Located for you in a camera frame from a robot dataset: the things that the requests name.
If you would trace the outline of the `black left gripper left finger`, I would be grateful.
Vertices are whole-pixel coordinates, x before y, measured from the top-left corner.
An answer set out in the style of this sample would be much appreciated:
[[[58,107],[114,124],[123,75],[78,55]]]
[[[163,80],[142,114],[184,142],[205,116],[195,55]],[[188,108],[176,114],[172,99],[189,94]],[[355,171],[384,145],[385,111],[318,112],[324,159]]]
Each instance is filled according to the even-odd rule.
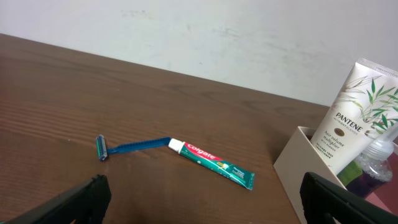
[[[105,175],[96,175],[8,223],[102,223],[111,201]]]

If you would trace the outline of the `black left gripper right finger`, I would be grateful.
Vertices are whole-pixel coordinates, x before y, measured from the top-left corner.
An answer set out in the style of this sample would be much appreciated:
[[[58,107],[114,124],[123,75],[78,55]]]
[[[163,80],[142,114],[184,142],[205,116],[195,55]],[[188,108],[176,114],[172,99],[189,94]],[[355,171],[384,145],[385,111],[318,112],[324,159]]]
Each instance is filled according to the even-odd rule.
[[[397,224],[393,215],[365,199],[307,172],[300,187],[304,217],[308,224]]]

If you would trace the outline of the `cream box with pink inside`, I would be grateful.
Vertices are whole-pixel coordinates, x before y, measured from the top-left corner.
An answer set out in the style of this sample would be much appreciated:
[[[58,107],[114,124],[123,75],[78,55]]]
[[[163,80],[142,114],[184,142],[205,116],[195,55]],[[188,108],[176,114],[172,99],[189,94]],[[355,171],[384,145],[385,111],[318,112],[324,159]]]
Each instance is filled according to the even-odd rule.
[[[297,127],[274,163],[274,169],[282,182],[298,219],[300,223],[304,224],[307,223],[307,220],[304,215],[300,188],[306,172],[314,172],[337,186],[343,187],[337,176],[332,173],[312,147],[310,138],[314,132],[315,129],[313,128]]]

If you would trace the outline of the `clear blue soap pump bottle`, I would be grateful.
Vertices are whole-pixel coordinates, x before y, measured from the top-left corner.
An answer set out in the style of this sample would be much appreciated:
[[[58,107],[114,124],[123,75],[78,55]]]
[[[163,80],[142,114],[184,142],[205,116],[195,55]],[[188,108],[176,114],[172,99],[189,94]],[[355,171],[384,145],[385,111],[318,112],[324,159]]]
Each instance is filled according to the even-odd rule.
[[[374,140],[337,178],[351,193],[366,198],[380,186],[390,182],[393,177],[388,158],[393,154],[397,137],[397,125]]]

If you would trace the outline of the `white Pantene tube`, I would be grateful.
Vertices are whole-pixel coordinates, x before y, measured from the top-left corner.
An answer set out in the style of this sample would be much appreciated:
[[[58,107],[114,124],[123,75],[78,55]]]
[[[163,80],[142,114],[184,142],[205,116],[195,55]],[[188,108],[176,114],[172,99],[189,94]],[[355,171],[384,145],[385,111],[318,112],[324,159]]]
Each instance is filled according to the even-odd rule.
[[[360,58],[310,142],[336,175],[396,123],[397,72]]]

